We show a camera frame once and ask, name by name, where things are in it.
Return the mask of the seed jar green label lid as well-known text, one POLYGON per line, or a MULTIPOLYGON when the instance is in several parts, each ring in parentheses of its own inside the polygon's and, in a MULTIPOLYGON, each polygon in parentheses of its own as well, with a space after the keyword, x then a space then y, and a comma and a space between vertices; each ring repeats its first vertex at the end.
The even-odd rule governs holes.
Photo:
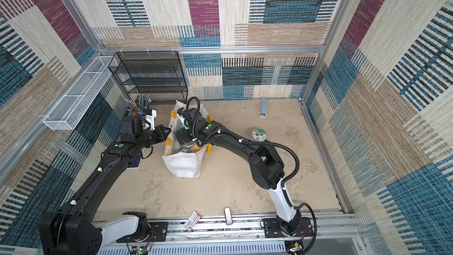
POLYGON ((194 145, 194 141, 190 141, 189 143, 184 143, 181 145, 181 147, 186 148, 186 149, 191 149, 194 145))

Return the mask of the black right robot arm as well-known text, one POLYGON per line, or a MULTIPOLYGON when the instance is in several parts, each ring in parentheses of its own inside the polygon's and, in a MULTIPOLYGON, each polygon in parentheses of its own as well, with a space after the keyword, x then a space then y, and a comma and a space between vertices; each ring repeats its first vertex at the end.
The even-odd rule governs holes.
POLYGON ((294 236, 298 232, 301 213, 292 202, 286 182, 298 173, 300 163, 297 155, 290 148, 275 142, 257 142, 243 138, 231 132, 216 121, 207 121, 196 108, 176 111, 183 128, 175 132, 180 145, 193 143, 200 148, 206 144, 219 146, 246 160, 254 182, 268 191, 280 219, 280 229, 285 236, 294 236), (294 171, 285 176, 284 162, 277 149, 287 151, 295 160, 294 171))

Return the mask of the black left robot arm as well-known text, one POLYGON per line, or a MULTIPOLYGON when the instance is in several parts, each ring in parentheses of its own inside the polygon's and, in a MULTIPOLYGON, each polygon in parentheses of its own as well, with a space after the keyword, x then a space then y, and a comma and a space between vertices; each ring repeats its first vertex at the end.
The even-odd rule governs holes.
POLYGON ((132 235, 147 224, 140 214, 125 214, 104 224, 93 224, 103 199, 142 149, 165 142, 171 128, 155 126, 144 117, 127 116, 122 129, 101 155, 97 168, 80 189, 56 212, 42 214, 38 222, 42 249, 46 255, 95 255, 105 245, 132 235))

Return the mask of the small orange seed jar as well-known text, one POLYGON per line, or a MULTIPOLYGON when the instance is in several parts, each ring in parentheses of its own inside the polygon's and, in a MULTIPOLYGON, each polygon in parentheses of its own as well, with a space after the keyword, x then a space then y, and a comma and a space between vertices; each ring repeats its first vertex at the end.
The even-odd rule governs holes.
POLYGON ((197 144, 193 144, 193 146, 191 148, 191 152, 196 153, 196 152, 198 152, 200 150, 201 150, 201 148, 197 144))

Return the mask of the seed jar red contents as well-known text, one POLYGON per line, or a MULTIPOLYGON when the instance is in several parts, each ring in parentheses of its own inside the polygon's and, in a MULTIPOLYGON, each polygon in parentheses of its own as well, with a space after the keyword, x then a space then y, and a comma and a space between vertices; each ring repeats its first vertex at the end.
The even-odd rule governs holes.
POLYGON ((252 131, 252 138, 257 142, 264 142, 267 139, 267 132, 264 129, 254 129, 252 131))

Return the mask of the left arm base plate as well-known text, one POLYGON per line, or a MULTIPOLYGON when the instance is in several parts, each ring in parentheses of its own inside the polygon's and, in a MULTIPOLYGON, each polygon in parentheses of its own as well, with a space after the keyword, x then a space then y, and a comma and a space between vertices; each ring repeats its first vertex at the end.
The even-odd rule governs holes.
POLYGON ((138 243, 138 244, 145 244, 145 243, 156 243, 156 242, 164 242, 166 240, 168 230, 168 222, 160 221, 160 222, 148 222, 147 228, 139 230, 134 234, 125 236, 116 240, 117 243, 138 243))

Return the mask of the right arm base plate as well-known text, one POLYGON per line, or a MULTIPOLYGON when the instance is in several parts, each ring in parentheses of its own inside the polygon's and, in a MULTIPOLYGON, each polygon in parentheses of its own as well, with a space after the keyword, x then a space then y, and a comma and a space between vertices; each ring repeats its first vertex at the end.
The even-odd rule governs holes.
POLYGON ((264 218, 260 221, 260 226, 264 229, 266 238, 312 237, 314 235, 314 225, 308 217, 296 218, 289 223, 278 217, 264 218))

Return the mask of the white canvas bag yellow handles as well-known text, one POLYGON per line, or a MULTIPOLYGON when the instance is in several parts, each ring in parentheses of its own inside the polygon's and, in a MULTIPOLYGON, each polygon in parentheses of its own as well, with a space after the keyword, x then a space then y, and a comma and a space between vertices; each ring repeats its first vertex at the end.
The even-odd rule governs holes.
POLYGON ((172 132, 165 141, 165 153, 162 159, 172 176, 178 178, 199 178, 201 176, 203 157, 206 153, 211 153, 212 145, 206 144, 196 153, 179 145, 175 132, 179 128, 184 127, 177 117, 177 110, 182 107, 186 107, 186 104, 176 101, 169 121, 169 127, 172 132))

